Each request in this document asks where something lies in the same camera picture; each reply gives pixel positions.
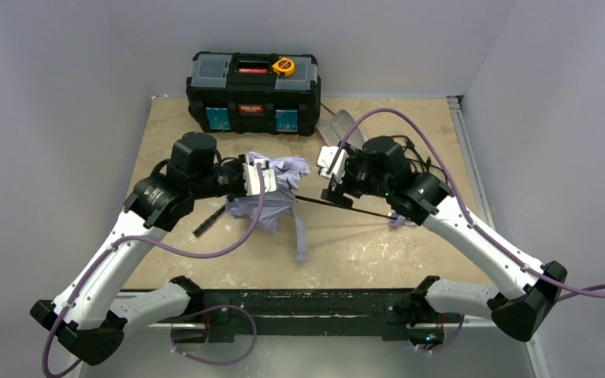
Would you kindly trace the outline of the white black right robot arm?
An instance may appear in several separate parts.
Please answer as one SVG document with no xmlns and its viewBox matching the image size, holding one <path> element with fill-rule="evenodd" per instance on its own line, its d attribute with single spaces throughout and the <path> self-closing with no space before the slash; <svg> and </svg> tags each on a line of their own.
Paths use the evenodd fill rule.
<svg viewBox="0 0 605 378">
<path fill-rule="evenodd" d="M 350 208 L 355 198 L 384 198 L 397 216 L 438 235 L 472 261 L 489 284 L 428 278 L 415 291 L 435 313 L 482 317 L 505 334 L 529 341 L 559 300 L 567 269 L 543 263 L 506 241 L 458 202 L 449 180 L 415 170 L 403 147 L 389 136 L 361 149 L 324 146 L 317 156 L 329 180 L 322 199 Z"/>
</svg>

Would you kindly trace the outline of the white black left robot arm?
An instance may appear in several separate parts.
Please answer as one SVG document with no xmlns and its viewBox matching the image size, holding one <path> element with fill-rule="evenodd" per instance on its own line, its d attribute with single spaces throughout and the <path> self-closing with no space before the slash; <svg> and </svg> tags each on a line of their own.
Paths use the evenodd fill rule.
<svg viewBox="0 0 605 378">
<path fill-rule="evenodd" d="M 138 181 L 124 201 L 112 231 L 77 278 L 52 299 L 40 299 L 31 317 L 81 362 L 107 360 L 133 332 L 203 307 L 202 290 L 175 278 L 156 291 L 119 300 L 140 262 L 189 215 L 199 199 L 255 195 L 267 189 L 266 170 L 246 155 L 224 160 L 216 139 L 188 132 Z"/>
</svg>

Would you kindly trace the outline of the pink umbrella case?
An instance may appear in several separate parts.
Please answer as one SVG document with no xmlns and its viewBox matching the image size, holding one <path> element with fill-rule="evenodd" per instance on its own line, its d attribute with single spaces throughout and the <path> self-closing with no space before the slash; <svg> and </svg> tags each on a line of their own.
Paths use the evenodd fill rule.
<svg viewBox="0 0 605 378">
<path fill-rule="evenodd" d="M 319 119 L 316 130 L 321 135 L 326 146 L 339 146 L 344 136 L 355 123 L 354 118 L 344 109 L 338 111 L 330 120 Z M 345 149 L 361 150 L 366 142 L 366 135 L 360 128 L 356 128 L 345 143 Z"/>
</svg>

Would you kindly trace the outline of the purple umbrella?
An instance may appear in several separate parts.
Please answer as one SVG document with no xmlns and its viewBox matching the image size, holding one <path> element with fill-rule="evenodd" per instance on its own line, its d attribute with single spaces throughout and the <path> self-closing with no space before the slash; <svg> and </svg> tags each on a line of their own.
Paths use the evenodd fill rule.
<svg viewBox="0 0 605 378">
<path fill-rule="evenodd" d="M 310 174 L 308 161 L 303 157 L 270 158 L 255 151 L 248 152 L 250 161 L 262 159 L 267 161 L 277 178 L 277 190 L 266 193 L 264 206 L 258 224 L 271 234 L 277 232 L 277 222 L 281 215 L 291 215 L 296 226 L 296 259 L 298 262 L 308 261 L 308 243 L 305 226 L 294 211 L 297 203 L 293 190 L 299 189 L 300 181 Z M 228 200 L 225 210 L 233 218 L 253 218 L 257 213 L 258 196 L 248 196 Z M 402 225 L 415 227 L 412 221 L 405 221 L 402 216 L 389 221 L 390 227 Z"/>
</svg>

